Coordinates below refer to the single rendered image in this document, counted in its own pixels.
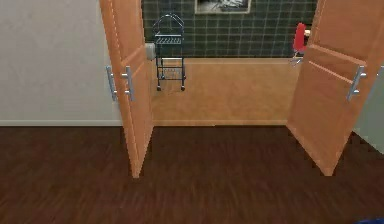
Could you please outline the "blue object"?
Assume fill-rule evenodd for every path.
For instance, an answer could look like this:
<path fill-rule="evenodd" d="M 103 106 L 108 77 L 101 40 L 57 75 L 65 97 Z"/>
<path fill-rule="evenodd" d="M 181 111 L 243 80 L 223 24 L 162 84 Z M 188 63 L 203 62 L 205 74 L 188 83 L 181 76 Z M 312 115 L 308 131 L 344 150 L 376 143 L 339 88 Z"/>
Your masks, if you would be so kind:
<path fill-rule="evenodd" d="M 356 221 L 353 224 L 384 224 L 384 218 L 372 218 Z"/>

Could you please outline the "orange wooden room door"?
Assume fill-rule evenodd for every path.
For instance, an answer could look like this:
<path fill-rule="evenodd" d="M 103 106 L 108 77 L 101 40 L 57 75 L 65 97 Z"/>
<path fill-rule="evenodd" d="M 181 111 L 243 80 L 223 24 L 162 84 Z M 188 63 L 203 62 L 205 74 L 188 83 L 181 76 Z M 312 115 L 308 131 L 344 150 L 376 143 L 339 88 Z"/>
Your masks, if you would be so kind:
<path fill-rule="evenodd" d="M 357 68 L 359 93 L 346 99 Z M 286 126 L 331 176 L 384 65 L 384 0 L 318 0 Z"/>
<path fill-rule="evenodd" d="M 140 176 L 154 123 L 150 76 L 147 68 L 141 0 L 99 0 L 110 66 L 114 74 L 117 102 L 131 175 Z M 124 93 L 125 67 L 132 71 L 135 100 Z"/>

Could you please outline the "red chair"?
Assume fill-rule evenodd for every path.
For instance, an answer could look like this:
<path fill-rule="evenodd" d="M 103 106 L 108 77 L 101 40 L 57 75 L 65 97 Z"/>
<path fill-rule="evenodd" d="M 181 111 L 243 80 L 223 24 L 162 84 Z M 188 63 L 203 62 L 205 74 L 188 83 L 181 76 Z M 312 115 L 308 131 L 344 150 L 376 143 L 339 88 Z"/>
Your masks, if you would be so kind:
<path fill-rule="evenodd" d="M 306 25 L 304 23 L 299 22 L 296 27 L 295 35 L 294 35 L 294 40 L 293 40 L 293 51 L 294 54 L 292 56 L 292 59 L 290 62 L 296 66 L 299 64 L 302 60 L 302 57 L 299 57 L 299 54 L 303 55 L 304 51 L 306 49 L 305 45 L 305 29 Z"/>

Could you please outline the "grey wall box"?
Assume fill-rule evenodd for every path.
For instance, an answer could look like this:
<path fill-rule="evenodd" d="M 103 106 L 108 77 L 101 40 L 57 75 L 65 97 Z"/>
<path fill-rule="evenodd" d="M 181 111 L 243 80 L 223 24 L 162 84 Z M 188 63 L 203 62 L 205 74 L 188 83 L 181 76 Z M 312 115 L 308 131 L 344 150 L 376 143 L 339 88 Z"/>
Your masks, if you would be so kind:
<path fill-rule="evenodd" d="M 146 49 L 146 56 L 148 60 L 153 60 L 156 57 L 156 49 L 154 43 L 146 43 L 145 44 Z"/>

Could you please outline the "framed black white picture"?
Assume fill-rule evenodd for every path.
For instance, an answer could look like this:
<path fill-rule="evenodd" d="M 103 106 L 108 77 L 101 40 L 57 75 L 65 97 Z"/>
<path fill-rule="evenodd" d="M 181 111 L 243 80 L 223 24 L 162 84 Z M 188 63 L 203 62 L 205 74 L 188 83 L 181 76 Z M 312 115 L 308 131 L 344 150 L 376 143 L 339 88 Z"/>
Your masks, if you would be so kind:
<path fill-rule="evenodd" d="M 248 14 L 252 0 L 195 0 L 196 14 Z"/>

